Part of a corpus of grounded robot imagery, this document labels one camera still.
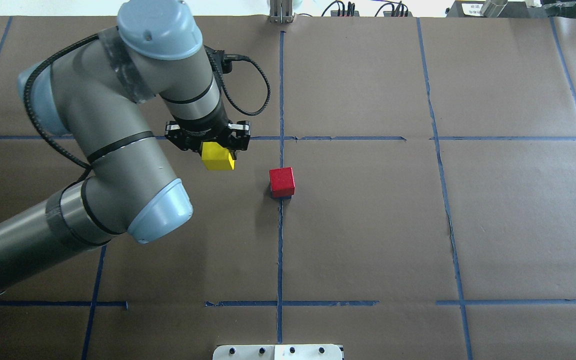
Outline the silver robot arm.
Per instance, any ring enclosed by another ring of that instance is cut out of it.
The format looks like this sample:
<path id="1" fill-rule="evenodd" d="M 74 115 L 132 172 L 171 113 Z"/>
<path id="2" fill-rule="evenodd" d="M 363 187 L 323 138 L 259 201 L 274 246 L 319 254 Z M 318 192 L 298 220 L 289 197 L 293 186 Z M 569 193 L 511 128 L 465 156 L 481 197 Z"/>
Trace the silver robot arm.
<path id="1" fill-rule="evenodd" d="M 0 223 L 0 295 L 9 287 L 124 233 L 141 244 L 194 213 L 139 104 L 160 96 L 173 117 L 166 137 L 205 154 L 247 149 L 249 121 L 227 118 L 222 73 L 238 55 L 205 47 L 183 0 L 130 0 L 117 26 L 82 39 L 21 73 L 18 89 L 38 134 L 72 135 L 93 171 Z"/>

